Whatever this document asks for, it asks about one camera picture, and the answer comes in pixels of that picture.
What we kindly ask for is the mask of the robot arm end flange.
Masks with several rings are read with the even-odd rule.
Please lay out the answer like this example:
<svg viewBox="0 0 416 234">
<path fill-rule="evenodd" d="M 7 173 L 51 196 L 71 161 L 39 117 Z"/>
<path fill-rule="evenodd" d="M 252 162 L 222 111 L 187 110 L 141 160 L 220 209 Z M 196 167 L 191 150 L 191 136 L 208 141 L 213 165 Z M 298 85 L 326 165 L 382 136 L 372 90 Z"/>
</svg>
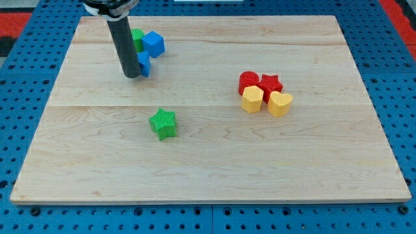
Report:
<svg viewBox="0 0 416 234">
<path fill-rule="evenodd" d="M 129 15 L 140 0 L 83 0 L 85 10 L 92 16 L 101 16 L 107 21 L 118 21 Z"/>
</svg>

